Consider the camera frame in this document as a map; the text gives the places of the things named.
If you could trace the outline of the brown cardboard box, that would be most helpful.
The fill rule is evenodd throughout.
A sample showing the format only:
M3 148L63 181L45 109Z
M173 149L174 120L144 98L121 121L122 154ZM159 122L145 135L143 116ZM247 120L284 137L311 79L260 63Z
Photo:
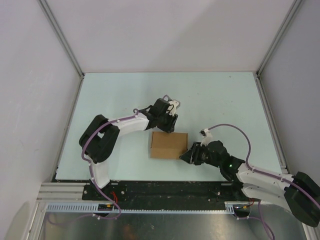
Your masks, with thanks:
M151 137L150 157L178 160L188 150L188 134L154 131Z

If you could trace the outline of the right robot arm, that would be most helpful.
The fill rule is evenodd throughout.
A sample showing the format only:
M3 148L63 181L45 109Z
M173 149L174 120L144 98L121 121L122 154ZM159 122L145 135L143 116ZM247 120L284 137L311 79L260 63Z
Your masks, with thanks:
M237 201L259 199L284 208L310 227L320 223L320 187L304 172L292 175L248 167L244 160L230 155L221 141L194 142L179 158L190 165L218 168L233 184L230 194Z

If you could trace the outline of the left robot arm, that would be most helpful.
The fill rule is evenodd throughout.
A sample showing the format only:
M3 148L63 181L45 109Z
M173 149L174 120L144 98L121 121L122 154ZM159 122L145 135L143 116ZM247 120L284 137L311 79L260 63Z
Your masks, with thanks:
M88 162L93 194L100 200L110 196L110 177L105 161L111 156L117 139L124 135L158 128L172 133L178 119L180 101L165 95L143 109L135 108L133 115L110 120L96 115L79 139L81 157Z

